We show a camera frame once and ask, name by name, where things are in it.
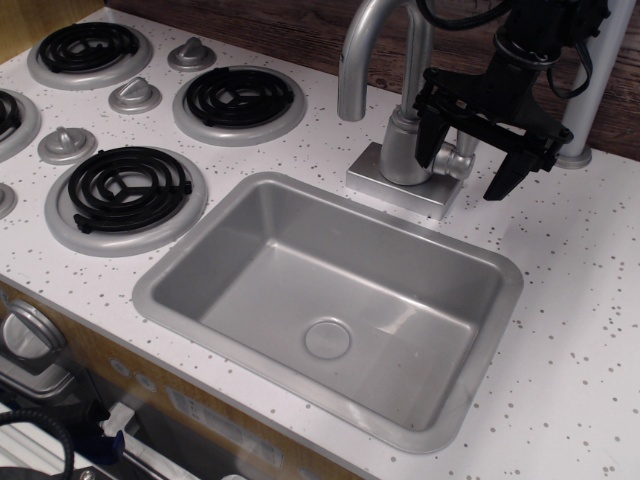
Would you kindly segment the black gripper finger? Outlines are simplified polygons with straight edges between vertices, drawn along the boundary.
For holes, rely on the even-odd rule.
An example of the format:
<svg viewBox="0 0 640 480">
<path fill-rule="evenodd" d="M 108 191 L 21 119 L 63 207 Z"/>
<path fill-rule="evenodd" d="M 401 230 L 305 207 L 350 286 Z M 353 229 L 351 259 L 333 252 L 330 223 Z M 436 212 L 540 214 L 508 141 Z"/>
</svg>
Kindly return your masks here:
<svg viewBox="0 0 640 480">
<path fill-rule="evenodd" d="M 489 184 L 483 198 L 501 201 L 509 195 L 538 163 L 538 156 L 529 151 L 508 153 Z"/>
<path fill-rule="evenodd" d="M 416 160 L 422 168 L 429 168 L 445 142 L 451 123 L 437 112 L 426 110 L 420 119 L 416 142 Z"/>
</svg>

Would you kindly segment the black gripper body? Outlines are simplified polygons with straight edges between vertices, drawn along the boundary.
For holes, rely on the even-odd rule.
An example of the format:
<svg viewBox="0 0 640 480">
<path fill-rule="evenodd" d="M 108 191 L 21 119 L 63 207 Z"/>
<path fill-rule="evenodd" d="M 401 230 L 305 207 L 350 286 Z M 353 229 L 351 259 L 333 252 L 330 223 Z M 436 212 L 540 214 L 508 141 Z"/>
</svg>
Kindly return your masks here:
<svg viewBox="0 0 640 480">
<path fill-rule="evenodd" d="M 562 45 L 512 38 L 496 38 L 494 45 L 482 74 L 426 69 L 414 107 L 420 119 L 426 110 L 437 112 L 451 127 L 507 154 L 532 152 L 538 163 L 531 171 L 549 171 L 573 134 L 539 105 L 533 87 L 559 60 Z"/>
</svg>

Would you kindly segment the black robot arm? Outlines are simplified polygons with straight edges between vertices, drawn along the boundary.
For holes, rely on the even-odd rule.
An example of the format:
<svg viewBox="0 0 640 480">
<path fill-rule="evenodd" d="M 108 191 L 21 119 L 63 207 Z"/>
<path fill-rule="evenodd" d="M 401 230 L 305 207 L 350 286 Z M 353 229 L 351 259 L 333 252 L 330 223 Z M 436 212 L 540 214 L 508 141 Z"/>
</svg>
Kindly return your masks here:
<svg viewBox="0 0 640 480">
<path fill-rule="evenodd" d="M 431 25 L 448 31 L 506 18 L 494 34 L 495 53 L 484 73 L 425 69 L 414 103 L 420 166 L 435 163 L 448 130 L 455 128 L 506 154 L 484 194 L 488 201 L 504 199 L 531 172 L 550 171 L 574 135 L 538 104 L 532 89 L 540 74 L 552 73 L 565 47 L 576 50 L 587 73 L 593 71 L 586 41 L 599 35 L 610 16 L 607 2 L 504 1 L 458 20 L 437 17 L 424 1 L 417 6 Z"/>
</svg>

